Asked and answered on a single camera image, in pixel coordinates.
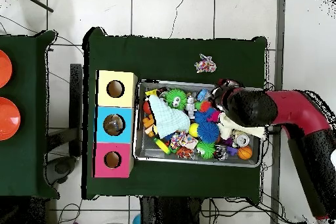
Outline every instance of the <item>white toy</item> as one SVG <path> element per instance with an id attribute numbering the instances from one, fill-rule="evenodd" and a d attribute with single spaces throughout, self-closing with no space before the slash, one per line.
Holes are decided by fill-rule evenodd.
<path id="1" fill-rule="evenodd" d="M 197 109 L 195 108 L 195 104 L 194 104 L 194 98 L 189 95 L 188 98 L 186 99 L 186 107 L 184 107 L 185 111 L 188 111 L 188 117 L 189 119 L 194 119 L 194 112 L 197 111 Z"/>

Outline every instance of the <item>hole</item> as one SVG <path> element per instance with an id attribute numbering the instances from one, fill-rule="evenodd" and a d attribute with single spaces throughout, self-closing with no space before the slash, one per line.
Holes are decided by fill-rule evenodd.
<path id="1" fill-rule="evenodd" d="M 108 84 L 106 90 L 110 97 L 118 98 L 125 92 L 125 87 L 120 81 L 113 80 Z"/>
<path id="2" fill-rule="evenodd" d="M 104 120 L 103 128 L 107 134 L 118 136 L 125 129 L 125 120 L 120 115 L 108 115 Z"/>
<path id="3" fill-rule="evenodd" d="M 104 157 L 104 163 L 109 168 L 119 167 L 121 164 L 121 156 L 118 152 L 108 152 Z"/>

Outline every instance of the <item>orange plate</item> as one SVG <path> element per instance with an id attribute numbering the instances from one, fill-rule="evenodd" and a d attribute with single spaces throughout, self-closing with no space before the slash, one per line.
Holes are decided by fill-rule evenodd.
<path id="1" fill-rule="evenodd" d="M 5 52 L 0 50 L 0 88 L 5 86 L 12 76 L 12 63 Z"/>
<path id="2" fill-rule="evenodd" d="M 20 126 L 20 113 L 9 99 L 0 97 L 0 141 L 11 138 Z"/>

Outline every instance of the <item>green table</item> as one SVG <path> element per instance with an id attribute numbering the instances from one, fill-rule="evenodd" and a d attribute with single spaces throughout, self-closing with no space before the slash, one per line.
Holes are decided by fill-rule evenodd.
<path id="1" fill-rule="evenodd" d="M 0 195 L 58 198 L 43 173 L 46 161 L 46 50 L 55 32 L 34 37 L 0 36 L 0 49 L 10 58 L 13 74 L 0 89 L 21 114 L 18 132 L 0 141 Z"/>
<path id="2" fill-rule="evenodd" d="M 138 79 L 216 83 L 230 78 L 247 87 L 263 87 L 266 39 L 156 39 L 109 37 L 91 28 L 84 37 L 83 197 L 94 195 L 146 195 L 193 197 L 250 197 L 259 201 L 260 167 L 203 166 L 135 160 L 128 179 L 92 178 L 95 72 L 133 72 Z M 212 56 L 213 73 L 196 73 L 200 53 Z"/>

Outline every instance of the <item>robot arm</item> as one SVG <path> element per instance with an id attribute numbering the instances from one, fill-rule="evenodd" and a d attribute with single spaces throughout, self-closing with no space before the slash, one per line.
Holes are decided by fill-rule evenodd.
<path id="1" fill-rule="evenodd" d="M 227 82 L 211 93 L 213 106 L 238 125 L 282 125 L 295 165 L 306 168 L 306 178 L 298 173 L 313 215 L 336 219 L 336 135 L 316 103 L 300 91 L 264 91 Z"/>

